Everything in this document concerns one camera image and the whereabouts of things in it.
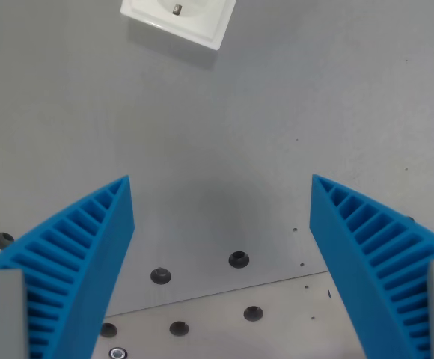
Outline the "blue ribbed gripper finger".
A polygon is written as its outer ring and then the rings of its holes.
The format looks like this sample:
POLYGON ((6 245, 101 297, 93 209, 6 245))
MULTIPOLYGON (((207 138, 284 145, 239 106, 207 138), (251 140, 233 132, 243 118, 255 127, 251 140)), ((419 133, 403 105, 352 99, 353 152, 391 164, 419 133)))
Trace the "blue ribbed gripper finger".
POLYGON ((91 357, 134 229, 124 176, 0 252, 24 274, 28 358, 91 357))
POLYGON ((366 357, 431 358, 434 233, 317 174, 310 229, 366 357))

